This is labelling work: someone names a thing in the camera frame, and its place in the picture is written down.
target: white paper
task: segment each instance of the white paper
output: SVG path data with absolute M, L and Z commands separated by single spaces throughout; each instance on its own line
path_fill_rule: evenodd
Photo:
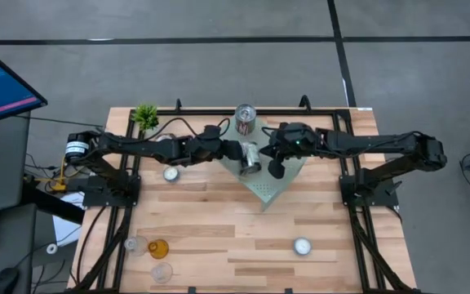
M 63 196 L 61 200 L 67 203 L 73 203 L 73 205 L 82 208 L 82 200 L 84 199 L 83 195 L 84 193 L 72 193 Z M 54 220 L 55 240 L 63 239 L 63 241 L 57 243 L 58 247 L 63 247 L 64 245 L 79 240 L 81 229 L 74 231 L 76 228 L 80 227 L 79 224 L 64 220 L 58 216 L 53 216 L 52 218 Z

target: small green plant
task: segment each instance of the small green plant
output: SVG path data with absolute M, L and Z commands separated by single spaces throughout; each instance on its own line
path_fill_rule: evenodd
M 135 109 L 134 122 L 139 124 L 141 131 L 153 130 L 159 124 L 157 106 L 139 105 Z

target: wooden table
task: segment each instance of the wooden table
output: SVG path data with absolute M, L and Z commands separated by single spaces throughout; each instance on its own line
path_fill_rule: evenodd
M 107 130 L 124 135 L 130 110 L 112 108 Z M 378 135 L 371 110 L 350 112 L 356 135 Z M 161 116 L 161 124 L 171 118 Z M 217 124 L 223 117 L 185 118 L 200 132 L 204 125 Z M 331 118 L 326 116 L 260 118 L 271 126 L 303 122 L 333 129 Z M 167 130 L 176 135 L 189 134 L 181 122 L 172 123 Z M 119 155 L 107 159 L 118 167 Z M 372 168 L 383 163 L 384 156 L 365 154 L 360 160 L 363 167 Z M 164 238 L 170 253 L 161 261 L 173 267 L 174 276 L 166 284 L 157 284 L 149 271 L 161 261 L 148 253 L 141 257 L 126 255 L 121 292 L 186 292 L 188 287 L 197 287 L 198 292 L 284 292 L 288 287 L 302 293 L 361 292 L 348 211 L 339 192 L 338 160 L 309 158 L 289 189 L 264 213 L 259 212 L 259 199 L 217 162 L 180 167 L 181 177 L 175 184 L 164 181 L 165 167 L 153 159 L 141 160 L 143 184 L 130 235 L 148 240 Z M 91 232 L 82 259 L 82 275 L 103 250 L 109 210 L 104 211 Z M 83 236 L 98 211 L 98 207 L 86 211 L 74 273 Z M 415 287 L 400 220 L 383 207 L 372 207 L 371 212 L 380 252 L 402 281 Z M 292 242 L 299 236 L 313 243 L 308 256 L 293 253 Z M 115 254 L 109 263 L 108 287 L 113 279 Z M 368 253 L 366 259 L 374 287 Z

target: glass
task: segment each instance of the glass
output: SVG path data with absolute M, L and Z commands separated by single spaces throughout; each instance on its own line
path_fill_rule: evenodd
M 150 275 L 157 283 L 167 283 L 170 281 L 171 276 L 173 275 L 173 268 L 170 264 L 162 262 L 153 267 L 153 269 L 150 271 Z
M 142 236 L 129 237 L 124 242 L 124 248 L 132 256 L 142 256 L 148 250 L 148 240 Z
M 157 239 L 148 244 L 148 251 L 155 259 L 161 259 L 168 254 L 170 248 L 168 247 L 168 242 L 163 239 Z

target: computer mouse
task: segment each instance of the computer mouse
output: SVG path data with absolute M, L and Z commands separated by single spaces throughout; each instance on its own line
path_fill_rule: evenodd
M 0 294 L 12 294 L 19 276 L 20 271 L 16 268 L 6 268 L 0 271 Z

